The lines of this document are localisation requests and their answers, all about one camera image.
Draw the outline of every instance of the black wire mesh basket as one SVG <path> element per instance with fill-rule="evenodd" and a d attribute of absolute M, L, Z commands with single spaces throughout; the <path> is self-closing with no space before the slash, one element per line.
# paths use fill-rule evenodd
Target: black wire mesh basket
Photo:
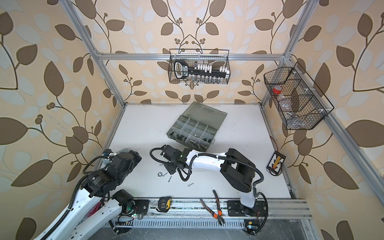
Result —
<path fill-rule="evenodd" d="M 221 49 L 170 49 L 169 82 L 228 84 L 228 55 L 229 50 Z"/>
<path fill-rule="evenodd" d="M 280 67 L 264 74 L 265 86 L 287 130 L 311 130 L 334 109 L 309 75 L 313 85 L 305 83 L 301 77 L 304 73 L 296 63 L 294 67 Z"/>

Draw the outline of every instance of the white table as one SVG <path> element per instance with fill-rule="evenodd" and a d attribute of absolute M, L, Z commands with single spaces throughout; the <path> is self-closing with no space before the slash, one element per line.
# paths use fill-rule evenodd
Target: white table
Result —
<path fill-rule="evenodd" d="M 128 105 L 110 148 L 137 151 L 142 157 L 124 182 L 116 188 L 125 189 L 134 197 L 213 198 L 216 190 L 220 198 L 239 198 L 239 191 L 234 189 L 220 172 L 206 169 L 194 169 L 189 180 L 183 182 L 178 173 L 158 177 L 157 173 L 167 172 L 164 166 L 149 156 L 155 147 L 171 145 L 183 150 L 186 146 L 167 137 L 166 133 L 177 118 L 189 105 Z M 226 118 L 215 136 L 215 142 L 207 152 L 227 152 L 228 148 L 238 150 L 250 159 L 264 175 L 264 181 L 257 185 L 257 190 L 267 198 L 290 198 L 283 174 L 272 176 L 266 166 L 274 149 L 258 105 L 209 105 L 227 113 Z"/>

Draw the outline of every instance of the pliers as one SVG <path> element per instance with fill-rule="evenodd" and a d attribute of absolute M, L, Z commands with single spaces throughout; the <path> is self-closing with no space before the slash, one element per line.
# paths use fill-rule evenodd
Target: pliers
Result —
<path fill-rule="evenodd" d="M 220 201 L 219 201 L 219 199 L 218 199 L 217 193 L 216 193 L 215 190 L 213 190 L 213 192 L 214 192 L 214 195 L 215 195 L 215 198 L 216 198 L 216 205 L 217 205 L 217 213 L 218 213 L 218 214 L 216 214 L 214 211 L 212 211 L 212 209 L 210 209 L 210 208 L 205 204 L 205 202 L 203 201 L 202 198 L 200 198 L 200 202 L 201 202 L 201 204 L 203 205 L 203 207 L 204 207 L 208 212 L 210 212 L 214 218 L 217 219 L 217 221 L 218 221 L 218 223 L 220 224 L 220 226 L 222 226 L 222 225 L 225 224 L 225 221 L 224 221 L 224 219 L 223 219 L 223 217 L 222 217 L 223 212 L 221 211 L 221 208 L 220 208 Z"/>

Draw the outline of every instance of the white tabletop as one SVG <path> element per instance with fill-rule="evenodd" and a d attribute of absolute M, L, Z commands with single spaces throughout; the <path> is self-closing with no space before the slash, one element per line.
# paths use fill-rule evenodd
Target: white tabletop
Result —
<path fill-rule="evenodd" d="M 125 189 L 134 197 L 213 197 L 216 190 L 220 198 L 239 198 L 239 191 L 234 189 L 220 172 L 206 169 L 194 169 L 189 180 L 183 182 L 178 173 L 158 177 L 158 172 L 165 174 L 164 166 L 149 156 L 155 147 L 171 145 L 183 150 L 186 146 L 167 137 L 167 131 L 189 105 L 128 105 L 110 148 L 137 151 L 142 157 L 124 182 L 116 188 Z M 290 198 L 283 175 L 272 176 L 266 166 L 274 149 L 258 105 L 209 105 L 227 113 L 226 118 L 215 136 L 214 144 L 207 152 L 227 152 L 229 148 L 238 150 L 251 160 L 264 175 L 264 181 L 257 185 L 267 198 Z"/>

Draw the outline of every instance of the wire basket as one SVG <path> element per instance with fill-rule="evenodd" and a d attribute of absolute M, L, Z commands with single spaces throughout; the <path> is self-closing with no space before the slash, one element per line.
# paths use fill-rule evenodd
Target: wire basket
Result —
<path fill-rule="evenodd" d="M 281 67 L 264 74 L 265 86 L 270 93 L 277 111 L 287 130 L 311 130 L 334 106 L 324 95 L 320 87 L 313 81 L 308 87 L 299 73 L 303 68 L 297 63 L 293 68 Z M 329 106 L 324 106 L 314 94 L 324 96 Z"/>
<path fill-rule="evenodd" d="M 228 55 L 229 50 L 220 49 L 170 49 L 169 82 L 228 84 Z"/>

